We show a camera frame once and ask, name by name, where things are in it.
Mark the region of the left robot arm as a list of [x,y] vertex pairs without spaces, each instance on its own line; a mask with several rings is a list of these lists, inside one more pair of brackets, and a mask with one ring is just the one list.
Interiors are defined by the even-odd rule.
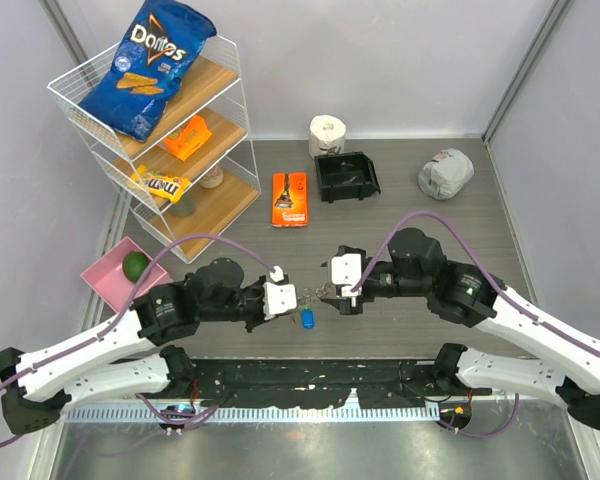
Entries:
[[56,345],[0,351],[9,430],[33,433],[84,404],[116,396],[187,395],[195,370],[174,341],[204,322],[241,322],[252,331],[297,306],[296,288],[280,267],[250,285],[243,281],[238,263],[219,258],[181,281],[152,287],[118,316]]

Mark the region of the blue tag key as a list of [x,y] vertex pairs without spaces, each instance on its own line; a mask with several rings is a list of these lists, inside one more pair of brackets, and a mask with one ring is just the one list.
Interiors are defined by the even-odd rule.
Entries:
[[316,326],[315,315],[311,307],[301,306],[298,307],[291,314],[291,320],[302,326],[305,330],[312,330]]

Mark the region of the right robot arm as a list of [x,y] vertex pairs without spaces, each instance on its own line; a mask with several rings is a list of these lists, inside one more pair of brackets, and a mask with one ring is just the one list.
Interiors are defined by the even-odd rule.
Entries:
[[360,315],[378,298],[422,297],[440,319],[502,338],[530,355],[504,357],[446,343],[432,370],[439,391],[522,394],[562,407],[600,431],[600,339],[542,311],[477,266],[448,259],[439,241],[417,228],[398,231],[388,253],[389,260],[377,261],[363,249],[339,246],[322,265],[335,288],[328,304],[342,315]]

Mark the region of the keys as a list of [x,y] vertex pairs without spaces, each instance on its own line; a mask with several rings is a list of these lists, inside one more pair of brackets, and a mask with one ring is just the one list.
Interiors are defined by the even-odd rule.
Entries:
[[355,163],[340,161],[330,175],[329,184],[333,186],[349,185],[359,183],[361,180],[362,174]]

